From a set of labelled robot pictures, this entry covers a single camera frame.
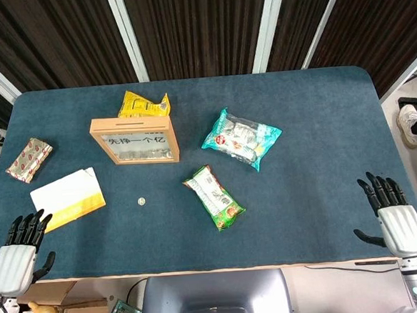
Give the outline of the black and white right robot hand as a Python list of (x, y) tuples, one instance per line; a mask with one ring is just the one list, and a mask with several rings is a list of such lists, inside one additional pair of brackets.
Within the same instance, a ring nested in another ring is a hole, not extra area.
[(400, 259), (417, 256), (417, 212), (392, 178), (366, 173), (368, 181), (358, 179), (382, 231), (381, 237), (368, 236), (360, 229), (353, 233), (363, 242), (387, 248)]

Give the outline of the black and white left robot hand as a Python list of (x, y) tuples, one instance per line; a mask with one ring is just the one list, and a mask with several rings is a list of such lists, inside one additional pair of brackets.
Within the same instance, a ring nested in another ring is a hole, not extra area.
[(20, 297), (39, 279), (47, 275), (54, 265), (56, 252), (47, 255), (45, 264), (34, 269), (37, 254), (47, 225), (52, 219), (44, 210), (15, 218), (0, 248), (0, 297)]

